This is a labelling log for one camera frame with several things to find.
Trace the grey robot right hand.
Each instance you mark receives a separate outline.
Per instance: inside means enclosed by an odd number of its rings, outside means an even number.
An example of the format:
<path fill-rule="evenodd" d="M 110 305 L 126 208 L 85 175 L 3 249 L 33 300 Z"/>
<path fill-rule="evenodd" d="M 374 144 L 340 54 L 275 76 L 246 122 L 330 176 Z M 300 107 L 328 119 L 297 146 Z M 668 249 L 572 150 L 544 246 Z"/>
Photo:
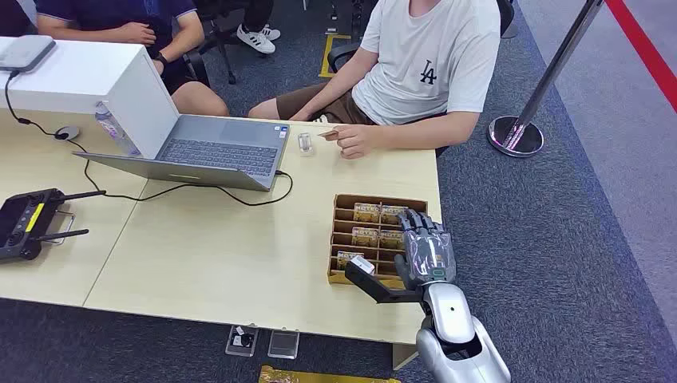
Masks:
<path fill-rule="evenodd" d="M 404 255 L 395 257 L 398 276 L 407 290 L 432 282 L 454 282 L 457 263 L 451 234 L 425 212 L 406 209 L 397 214 Z"/>

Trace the person's left hand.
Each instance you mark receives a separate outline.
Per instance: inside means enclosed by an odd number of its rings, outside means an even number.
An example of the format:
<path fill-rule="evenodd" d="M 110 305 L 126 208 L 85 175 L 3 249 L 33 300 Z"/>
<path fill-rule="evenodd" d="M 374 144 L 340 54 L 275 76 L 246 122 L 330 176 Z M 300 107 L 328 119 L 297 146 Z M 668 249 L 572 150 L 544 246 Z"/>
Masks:
<path fill-rule="evenodd" d="M 335 134 L 329 138 L 340 147 L 340 156 L 354 160 L 368 155 L 382 143 L 382 128 L 377 125 L 344 124 L 334 127 Z"/>

